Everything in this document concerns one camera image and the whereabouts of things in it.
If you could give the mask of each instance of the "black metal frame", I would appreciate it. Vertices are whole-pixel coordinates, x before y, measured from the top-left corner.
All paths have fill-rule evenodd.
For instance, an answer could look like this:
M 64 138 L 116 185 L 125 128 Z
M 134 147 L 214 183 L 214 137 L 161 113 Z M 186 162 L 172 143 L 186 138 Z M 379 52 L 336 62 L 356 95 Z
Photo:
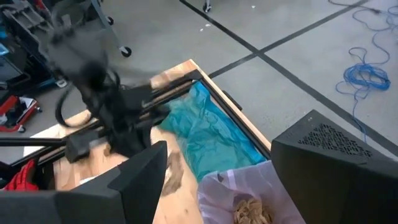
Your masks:
M 182 85 L 186 85 L 183 88 L 178 89 L 176 92 L 166 96 L 163 99 L 160 99 L 159 101 L 154 102 L 152 105 L 149 107 L 145 108 L 141 113 L 146 114 L 153 106 L 157 105 L 162 105 L 164 103 L 167 103 L 171 100 L 174 100 L 178 97 L 181 97 L 185 94 L 187 94 L 191 88 L 191 86 L 196 83 L 196 82 L 201 82 L 203 86 L 210 92 L 210 95 L 214 98 L 214 100 L 219 104 L 221 109 L 224 110 L 224 112 L 235 122 L 235 124 L 242 130 L 242 132 L 250 139 L 250 141 L 254 144 L 256 149 L 267 159 L 271 157 L 270 154 L 270 149 L 267 148 L 266 145 L 253 133 L 253 131 L 247 126 L 247 124 L 236 114 L 236 112 L 230 108 L 225 102 L 225 100 L 217 94 L 216 90 L 210 85 L 203 77 L 202 74 L 198 70 L 194 70 L 188 74 L 186 74 L 184 77 L 179 78 L 173 82 L 171 82 L 169 85 L 167 85 L 165 88 L 159 89 L 152 94 L 152 98 L 157 98 L 159 96 L 162 96 L 169 91 L 172 91 L 178 87 L 181 87 Z M 100 122 L 95 121 L 92 124 L 89 124 L 88 126 L 74 132 L 73 134 L 77 133 L 82 133 L 87 130 L 93 130 L 93 129 L 98 129 L 100 128 Z M 35 159 L 38 157 L 43 157 L 46 156 L 53 151 L 65 146 L 66 144 L 66 139 L 68 136 L 65 136 L 63 138 L 0 138 L 0 147 L 1 146 L 45 146 L 42 149 L 39 149 L 38 151 L 35 151 L 28 156 L 25 156 L 15 162 L 13 162 L 10 165 L 7 165 L 8 170 L 19 170 L 24 164 L 26 164 L 29 160 Z M 65 151 L 64 149 L 52 154 L 51 156 L 46 157 L 45 159 L 42 159 L 39 161 L 38 166 L 39 167 L 45 167 L 49 163 L 53 163 L 62 157 L 65 156 Z

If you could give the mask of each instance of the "black cable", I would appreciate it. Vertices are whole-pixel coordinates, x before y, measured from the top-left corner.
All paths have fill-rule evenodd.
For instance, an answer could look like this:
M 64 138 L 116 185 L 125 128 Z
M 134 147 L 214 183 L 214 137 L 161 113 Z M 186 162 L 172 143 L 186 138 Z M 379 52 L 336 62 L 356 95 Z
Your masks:
M 355 5 L 355 4 L 338 3 L 338 2 L 334 2 L 333 0 L 328 0 L 328 3 L 334 4 L 335 6 L 346 6 L 346 7 L 353 7 L 353 8 L 355 8 L 355 7 L 361 7 L 361 8 L 363 8 L 363 9 L 369 9 L 370 11 L 372 11 L 372 12 L 375 13 L 375 14 L 379 14 L 379 13 L 381 12 L 380 9 L 375 9 L 375 8 L 373 8 L 373 7 L 358 6 L 358 5 Z
M 115 95 L 118 93 L 119 89 L 120 89 L 120 76 L 119 74 L 115 71 L 115 70 L 111 70 L 113 75 L 114 75 L 114 79 L 112 79 L 109 74 L 107 73 L 107 76 L 110 80 L 112 80 L 112 86 L 111 86 L 111 93 L 110 96 Z M 65 100 L 67 99 L 68 95 L 70 94 L 70 92 L 75 88 L 75 86 L 70 85 L 68 87 L 68 89 L 62 94 L 62 96 L 58 99 L 57 101 L 57 105 L 55 107 L 55 119 L 57 120 L 57 122 L 59 124 L 61 124 L 62 126 L 66 127 L 66 128 L 80 128 L 82 126 L 85 126 L 86 124 L 88 124 L 93 118 L 95 118 L 99 112 L 100 109 L 102 108 L 102 106 L 104 105 L 104 99 L 100 99 L 99 103 L 97 106 L 95 106 L 94 108 L 91 109 L 91 114 L 90 117 L 86 120 L 84 120 L 83 122 L 81 122 L 78 125 L 71 125 L 68 124 L 65 120 L 65 118 L 62 116 L 62 106 L 65 102 Z

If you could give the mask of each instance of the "black plastic panel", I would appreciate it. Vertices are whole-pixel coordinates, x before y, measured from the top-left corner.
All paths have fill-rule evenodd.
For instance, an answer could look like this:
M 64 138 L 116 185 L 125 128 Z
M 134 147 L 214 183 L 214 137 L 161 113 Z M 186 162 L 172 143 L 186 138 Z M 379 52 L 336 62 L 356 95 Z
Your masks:
M 167 143 L 123 162 L 71 190 L 2 192 L 1 223 L 152 223 L 162 191 Z
M 317 111 L 273 140 L 271 158 L 307 224 L 396 223 L 398 162 Z

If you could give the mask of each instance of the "red cart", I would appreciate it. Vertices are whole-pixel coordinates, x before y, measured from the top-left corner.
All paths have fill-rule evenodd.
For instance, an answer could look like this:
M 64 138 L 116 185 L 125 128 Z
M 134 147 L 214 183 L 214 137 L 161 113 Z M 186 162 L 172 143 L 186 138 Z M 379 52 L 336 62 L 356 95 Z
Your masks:
M 3 95 L 0 106 L 0 132 L 24 133 L 24 124 L 35 111 L 42 112 L 35 99 Z

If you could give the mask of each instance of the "speaker grille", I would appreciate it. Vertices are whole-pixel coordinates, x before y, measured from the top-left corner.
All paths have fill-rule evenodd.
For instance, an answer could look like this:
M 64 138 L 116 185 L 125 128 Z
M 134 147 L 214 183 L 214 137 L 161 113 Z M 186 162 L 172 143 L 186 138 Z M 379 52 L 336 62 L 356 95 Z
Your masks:
M 356 141 L 348 139 L 342 132 L 336 131 L 335 128 L 327 124 L 319 124 L 298 143 L 320 149 L 340 151 L 347 155 L 372 157 L 372 152 L 363 149 Z

